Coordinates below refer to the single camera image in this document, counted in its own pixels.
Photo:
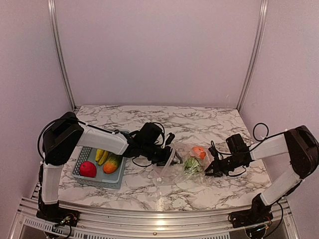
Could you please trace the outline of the orange fake fruit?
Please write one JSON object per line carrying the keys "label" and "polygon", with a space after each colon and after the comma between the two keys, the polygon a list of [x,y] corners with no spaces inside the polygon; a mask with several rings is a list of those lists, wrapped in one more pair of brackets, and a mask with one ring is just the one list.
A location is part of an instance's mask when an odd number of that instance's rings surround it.
{"label": "orange fake fruit", "polygon": [[206,157],[206,152],[203,147],[195,146],[192,148],[193,154],[196,158],[204,160]]}

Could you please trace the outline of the green fake lettuce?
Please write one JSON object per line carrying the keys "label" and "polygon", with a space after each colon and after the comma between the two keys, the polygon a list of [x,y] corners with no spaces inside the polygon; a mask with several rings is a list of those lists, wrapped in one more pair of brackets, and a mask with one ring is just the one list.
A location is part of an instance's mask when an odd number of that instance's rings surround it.
{"label": "green fake lettuce", "polygon": [[202,171],[199,161],[195,157],[190,157],[184,164],[184,172],[188,174],[196,174]]}

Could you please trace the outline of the clear polka dot zip bag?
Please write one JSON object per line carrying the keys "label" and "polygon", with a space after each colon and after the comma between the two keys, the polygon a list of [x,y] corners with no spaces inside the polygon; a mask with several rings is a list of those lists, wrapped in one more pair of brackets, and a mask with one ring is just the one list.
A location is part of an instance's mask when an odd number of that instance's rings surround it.
{"label": "clear polka dot zip bag", "polygon": [[187,143],[171,144],[172,153],[164,166],[153,166],[157,185],[175,185],[193,181],[205,181],[205,169],[213,161],[208,146]]}

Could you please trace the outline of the orange green fake mango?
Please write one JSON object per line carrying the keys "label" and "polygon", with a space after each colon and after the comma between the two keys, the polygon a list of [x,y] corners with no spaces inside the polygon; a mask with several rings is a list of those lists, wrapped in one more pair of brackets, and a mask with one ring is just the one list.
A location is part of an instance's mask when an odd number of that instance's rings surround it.
{"label": "orange green fake mango", "polygon": [[121,163],[121,156],[111,154],[103,166],[103,172],[106,174],[112,174],[120,167]]}

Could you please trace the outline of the yellow fake banana bunch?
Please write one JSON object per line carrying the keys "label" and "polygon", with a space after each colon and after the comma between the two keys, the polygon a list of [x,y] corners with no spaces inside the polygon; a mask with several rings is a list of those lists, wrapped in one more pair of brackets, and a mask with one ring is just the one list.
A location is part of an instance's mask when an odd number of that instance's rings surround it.
{"label": "yellow fake banana bunch", "polygon": [[97,149],[95,161],[98,163],[98,165],[103,165],[106,162],[108,156],[109,156],[108,151]]}

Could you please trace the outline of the pink fake fruit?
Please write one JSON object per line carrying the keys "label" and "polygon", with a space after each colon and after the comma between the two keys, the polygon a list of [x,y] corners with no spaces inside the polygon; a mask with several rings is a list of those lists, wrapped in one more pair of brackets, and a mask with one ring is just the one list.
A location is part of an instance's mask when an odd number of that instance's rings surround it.
{"label": "pink fake fruit", "polygon": [[84,177],[95,178],[97,175],[97,168],[94,163],[84,161],[80,165],[79,174]]}

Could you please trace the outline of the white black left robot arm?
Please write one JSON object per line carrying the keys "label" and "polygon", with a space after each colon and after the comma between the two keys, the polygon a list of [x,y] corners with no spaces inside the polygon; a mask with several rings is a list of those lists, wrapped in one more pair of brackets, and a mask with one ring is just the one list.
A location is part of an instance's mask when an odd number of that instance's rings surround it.
{"label": "white black left robot arm", "polygon": [[42,158],[39,170],[40,191],[36,216],[59,222],[70,216],[76,221],[79,212],[59,206],[58,188],[64,165],[77,147],[106,150],[124,158],[145,157],[151,164],[164,164],[173,157],[175,135],[166,134],[157,122],[147,122],[140,130],[107,130],[80,121],[66,112],[41,131],[37,150]]}

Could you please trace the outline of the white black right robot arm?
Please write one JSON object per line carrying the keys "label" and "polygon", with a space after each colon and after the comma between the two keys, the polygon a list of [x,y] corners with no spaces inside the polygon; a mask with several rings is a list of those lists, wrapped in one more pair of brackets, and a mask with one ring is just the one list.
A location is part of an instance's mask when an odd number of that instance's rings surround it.
{"label": "white black right robot arm", "polygon": [[247,169],[259,160],[284,160],[279,164],[282,174],[252,199],[249,209],[229,214],[228,220],[234,228],[271,220],[272,206],[290,195],[319,165],[319,142],[304,125],[266,136],[253,145],[247,145],[240,134],[228,137],[226,143],[228,153],[217,150],[213,142],[208,148],[213,160],[205,170],[207,176],[231,177],[235,169]]}

